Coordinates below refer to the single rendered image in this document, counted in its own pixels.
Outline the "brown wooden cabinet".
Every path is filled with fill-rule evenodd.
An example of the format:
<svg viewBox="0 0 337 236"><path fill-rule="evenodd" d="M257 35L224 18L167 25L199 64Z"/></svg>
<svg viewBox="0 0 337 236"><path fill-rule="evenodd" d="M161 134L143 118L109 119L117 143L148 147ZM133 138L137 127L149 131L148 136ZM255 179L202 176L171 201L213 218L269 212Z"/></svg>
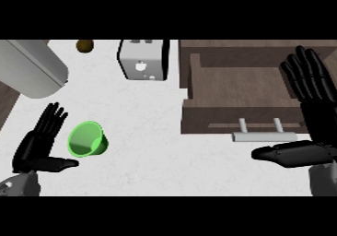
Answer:
<svg viewBox="0 0 337 236"><path fill-rule="evenodd" d="M337 50L336 40L182 40L180 86L188 90L190 56L202 56L205 67L276 67L296 46L313 48L327 58Z"/></svg>

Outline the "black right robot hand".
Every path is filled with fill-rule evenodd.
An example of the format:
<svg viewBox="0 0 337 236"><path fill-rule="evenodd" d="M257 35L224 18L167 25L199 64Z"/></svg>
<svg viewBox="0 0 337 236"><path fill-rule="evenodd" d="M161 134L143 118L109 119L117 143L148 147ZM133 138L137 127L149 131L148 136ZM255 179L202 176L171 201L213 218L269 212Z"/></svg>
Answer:
<svg viewBox="0 0 337 236"><path fill-rule="evenodd" d="M301 102L311 140L260 147L252 158L285 168L337 163L337 88L314 49L302 46L280 64Z"/></svg>

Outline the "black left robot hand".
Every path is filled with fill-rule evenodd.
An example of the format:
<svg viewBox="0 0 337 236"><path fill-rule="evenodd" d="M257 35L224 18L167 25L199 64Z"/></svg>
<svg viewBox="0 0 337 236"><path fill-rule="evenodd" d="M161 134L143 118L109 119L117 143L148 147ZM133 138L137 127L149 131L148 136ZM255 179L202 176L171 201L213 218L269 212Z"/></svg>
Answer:
<svg viewBox="0 0 337 236"><path fill-rule="evenodd" d="M68 113L59 103L51 103L45 109L34 129L27 133L12 159L12 171L30 173L31 171L61 172L80 166L73 159L51 156L55 138L62 129Z"/></svg>

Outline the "brown round fruit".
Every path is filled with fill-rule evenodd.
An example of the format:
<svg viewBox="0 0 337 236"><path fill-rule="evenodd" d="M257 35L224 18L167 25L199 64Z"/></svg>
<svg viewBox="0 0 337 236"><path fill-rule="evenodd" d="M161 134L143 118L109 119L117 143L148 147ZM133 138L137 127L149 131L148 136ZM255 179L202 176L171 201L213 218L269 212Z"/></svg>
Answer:
<svg viewBox="0 0 337 236"><path fill-rule="evenodd" d="M90 53L95 50L93 40L79 40L77 49L82 53Z"/></svg>

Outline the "white toaster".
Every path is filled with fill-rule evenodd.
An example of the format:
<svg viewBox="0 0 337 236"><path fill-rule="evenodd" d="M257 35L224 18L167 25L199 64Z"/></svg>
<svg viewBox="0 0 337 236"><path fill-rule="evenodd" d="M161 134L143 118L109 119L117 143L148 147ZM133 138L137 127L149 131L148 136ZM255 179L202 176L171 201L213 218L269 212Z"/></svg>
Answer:
<svg viewBox="0 0 337 236"><path fill-rule="evenodd" d="M117 60L129 80L165 81L170 73L170 40L123 40Z"/></svg>

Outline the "large pale grey appliance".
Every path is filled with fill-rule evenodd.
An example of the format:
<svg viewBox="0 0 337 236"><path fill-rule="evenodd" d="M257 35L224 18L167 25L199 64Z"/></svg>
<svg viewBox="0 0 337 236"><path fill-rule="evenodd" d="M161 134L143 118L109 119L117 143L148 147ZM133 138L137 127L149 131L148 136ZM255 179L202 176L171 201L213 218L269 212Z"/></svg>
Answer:
<svg viewBox="0 0 337 236"><path fill-rule="evenodd" d="M0 81L27 97L54 95L68 74L68 66L45 40L0 40Z"/></svg>

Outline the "green cup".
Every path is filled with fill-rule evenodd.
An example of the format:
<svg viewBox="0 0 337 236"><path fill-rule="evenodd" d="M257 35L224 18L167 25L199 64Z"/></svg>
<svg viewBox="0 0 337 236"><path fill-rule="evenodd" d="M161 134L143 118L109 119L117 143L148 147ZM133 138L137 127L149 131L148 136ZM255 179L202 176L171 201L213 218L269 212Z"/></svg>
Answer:
<svg viewBox="0 0 337 236"><path fill-rule="evenodd" d="M95 121L79 124L68 137L71 155L79 158L101 155L108 147L109 141L101 124Z"/></svg>

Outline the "brown wooden drawer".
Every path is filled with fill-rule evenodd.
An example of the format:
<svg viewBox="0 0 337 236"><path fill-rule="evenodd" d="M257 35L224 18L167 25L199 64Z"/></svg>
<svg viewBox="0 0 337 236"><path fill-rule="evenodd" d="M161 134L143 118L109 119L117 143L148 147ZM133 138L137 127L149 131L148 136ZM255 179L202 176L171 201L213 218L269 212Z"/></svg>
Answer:
<svg viewBox="0 0 337 236"><path fill-rule="evenodd" d="M288 132L308 132L299 101L291 95L280 70L205 67L195 53L189 59L182 132L232 134L242 128L241 119L252 132L273 132L274 119Z"/></svg>

